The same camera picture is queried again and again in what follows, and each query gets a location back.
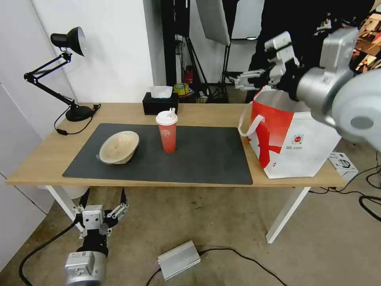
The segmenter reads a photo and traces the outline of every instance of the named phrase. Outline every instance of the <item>desk lamp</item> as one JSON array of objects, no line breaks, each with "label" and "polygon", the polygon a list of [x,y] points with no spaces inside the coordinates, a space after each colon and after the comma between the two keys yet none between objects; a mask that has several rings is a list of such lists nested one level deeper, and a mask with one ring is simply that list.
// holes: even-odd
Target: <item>desk lamp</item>
[{"label": "desk lamp", "polygon": [[[53,95],[55,98],[65,102],[69,108],[66,112],[66,119],[72,122],[76,121],[82,121],[87,118],[90,118],[94,115],[97,109],[91,109],[87,106],[79,106],[75,103],[75,100],[69,97],[66,97],[65,95],[59,94],[49,87],[43,85],[39,82],[39,79],[50,74],[51,72],[59,69],[60,67],[66,65],[71,61],[71,55],[68,51],[68,48],[70,48],[75,53],[85,56],[86,55],[86,40],[85,35],[83,33],[83,30],[81,27],[76,27],[71,29],[67,34],[52,34],[50,36],[50,40],[52,44],[63,52],[55,59],[51,60],[50,62],[47,62],[46,64],[42,65],[41,67],[35,69],[34,71],[31,71],[29,73],[26,73],[24,75],[24,79],[27,82],[30,82],[31,84],[34,84],[35,86],[41,88],[42,90],[46,91],[47,93]],[[57,66],[43,70],[43,68],[47,67],[48,65],[63,59],[64,62],[59,62]]]}]

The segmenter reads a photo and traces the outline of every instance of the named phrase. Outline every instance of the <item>tissue box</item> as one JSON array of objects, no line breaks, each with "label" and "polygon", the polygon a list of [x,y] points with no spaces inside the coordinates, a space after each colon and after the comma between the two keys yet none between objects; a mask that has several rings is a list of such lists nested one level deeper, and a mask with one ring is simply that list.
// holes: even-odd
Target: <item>tissue box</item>
[{"label": "tissue box", "polygon": [[167,99],[154,99],[151,93],[146,93],[143,98],[143,108],[145,115],[157,115],[161,111],[175,108],[176,114],[179,108],[179,98],[176,93],[172,93],[170,98]]},{"label": "tissue box", "polygon": [[349,160],[347,155],[339,152],[332,152],[328,159],[331,161],[336,171],[340,176],[348,183],[355,175],[357,175],[358,170]]}]

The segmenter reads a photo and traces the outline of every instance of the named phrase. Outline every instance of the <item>floor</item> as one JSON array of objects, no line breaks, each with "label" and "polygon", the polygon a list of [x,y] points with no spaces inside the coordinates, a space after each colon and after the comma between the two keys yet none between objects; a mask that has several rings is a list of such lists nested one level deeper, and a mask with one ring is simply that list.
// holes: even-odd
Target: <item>floor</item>
[{"label": "floor", "polygon": [[[375,152],[341,142],[359,170],[375,164]],[[347,190],[371,189],[365,176]],[[116,188],[94,188],[89,203],[114,208]],[[156,257],[192,239],[198,250],[230,246],[257,259],[289,286],[380,285],[381,224],[358,204],[358,195],[308,194],[272,245],[265,234],[290,195],[290,189],[129,188],[130,210],[113,228],[106,285],[144,286],[158,268]],[[379,206],[370,205],[381,215]],[[17,269],[23,257],[69,225],[58,205],[0,274],[2,286],[22,285]],[[64,263],[81,241],[76,229],[52,243],[25,266],[34,286],[65,285]],[[164,282],[159,273],[151,286],[280,285],[253,262],[229,251],[207,253],[202,262]]]}]

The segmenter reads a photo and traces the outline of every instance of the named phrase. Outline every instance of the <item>lamp base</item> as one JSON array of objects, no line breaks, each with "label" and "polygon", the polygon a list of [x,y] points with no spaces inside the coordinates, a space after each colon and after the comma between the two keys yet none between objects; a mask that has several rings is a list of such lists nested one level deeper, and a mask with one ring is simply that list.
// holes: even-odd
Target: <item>lamp base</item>
[{"label": "lamp base", "polygon": [[66,119],[68,121],[77,122],[90,118],[92,114],[93,112],[90,107],[74,105],[66,112]]}]

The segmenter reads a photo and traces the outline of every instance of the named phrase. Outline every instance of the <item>logo on bag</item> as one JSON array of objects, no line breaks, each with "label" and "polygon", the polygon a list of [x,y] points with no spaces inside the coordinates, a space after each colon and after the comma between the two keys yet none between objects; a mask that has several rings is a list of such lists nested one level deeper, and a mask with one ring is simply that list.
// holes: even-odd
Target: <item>logo on bag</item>
[{"label": "logo on bag", "polygon": [[171,132],[169,130],[162,130],[162,135],[164,137],[168,137],[169,135],[171,135]]},{"label": "logo on bag", "polygon": [[293,145],[300,145],[303,142],[303,135],[302,134],[296,134],[293,137],[292,144]]}]

